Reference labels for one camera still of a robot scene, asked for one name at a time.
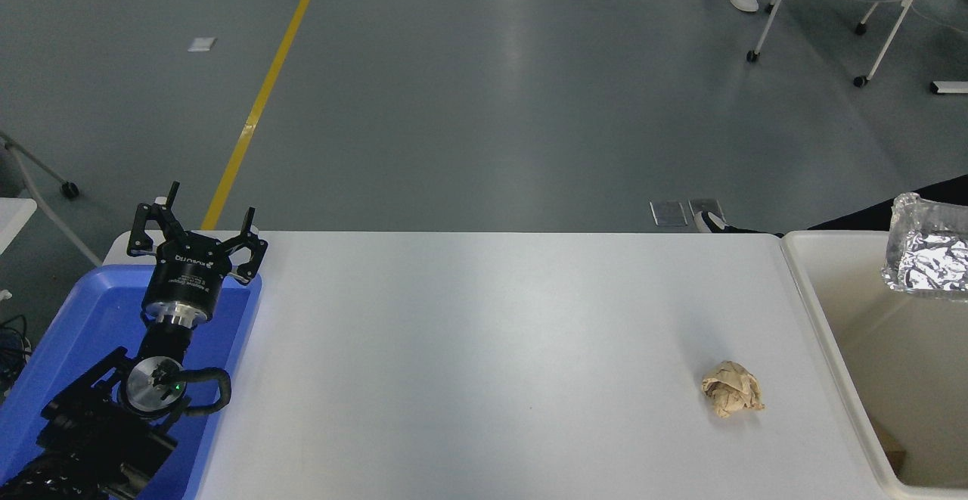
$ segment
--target crumpled paper ball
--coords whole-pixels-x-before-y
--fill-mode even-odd
[[[703,377],[703,393],[712,398],[712,410],[726,418],[741,409],[761,410],[760,383],[736,362],[719,362]]]

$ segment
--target table surface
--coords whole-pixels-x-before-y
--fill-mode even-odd
[[[35,210],[37,201],[21,197],[0,197],[0,254],[7,250],[7,246],[27,224]]]
[[[198,498],[886,497],[771,235],[260,237]]]

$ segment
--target yellow floor line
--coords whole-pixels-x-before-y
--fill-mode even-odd
[[[220,180],[219,186],[215,189],[214,196],[212,196],[212,201],[209,203],[208,213],[205,213],[205,219],[201,221],[201,228],[203,230],[215,230],[215,224],[218,224],[219,217],[222,216],[222,208],[225,207],[228,192],[231,192],[232,184],[235,183],[235,176],[239,173],[239,168],[242,166],[242,159],[245,158],[245,153],[249,149],[249,143],[252,141],[252,135],[255,134],[256,126],[259,125],[259,118],[262,118],[262,111],[265,108],[266,101],[269,101],[269,94],[272,93],[273,87],[276,86],[276,79],[279,77],[280,70],[283,69],[283,63],[286,62],[287,54],[290,53],[290,46],[293,45],[293,39],[296,36],[296,31],[299,30],[299,25],[302,23],[302,18],[306,13],[306,7],[309,6],[309,1],[299,0],[299,6],[296,7],[293,19],[290,20],[290,26],[286,30],[286,35],[283,35],[283,42],[280,42],[279,49],[276,51],[276,58],[273,58],[272,65],[269,66],[269,72],[266,73],[265,79],[262,81],[262,88],[256,96],[252,110],[249,111],[249,117],[246,118],[245,127],[242,128],[242,133],[239,135],[238,141],[235,142],[235,149],[232,151],[231,157],[228,158],[228,165],[225,166],[225,171],[222,173],[222,180]]]

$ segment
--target robotic arm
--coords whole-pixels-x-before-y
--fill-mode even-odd
[[[118,347],[44,407],[48,424],[37,444],[45,451],[0,486],[0,500],[101,500],[107,494],[134,500],[177,447],[167,434],[172,425],[183,416],[215,413],[231,399],[224,369],[187,370],[182,363],[194,329],[212,318],[222,281],[252,281],[268,245],[252,226],[253,208],[239,235],[227,241],[185,231],[172,214],[177,191],[174,182],[167,197],[139,204],[128,241],[129,255],[157,257],[141,303],[146,332],[138,354],[129,358]],[[145,231],[148,222],[165,237],[157,248]],[[229,257],[243,248],[249,261],[233,266]],[[207,380],[218,383],[219,399],[190,405],[187,386]]]

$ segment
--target black shoe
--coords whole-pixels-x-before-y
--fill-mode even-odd
[[[708,210],[696,213],[693,220],[696,221],[696,228],[700,234],[763,234],[763,231],[743,230],[743,228],[726,224],[723,218],[719,218]]]

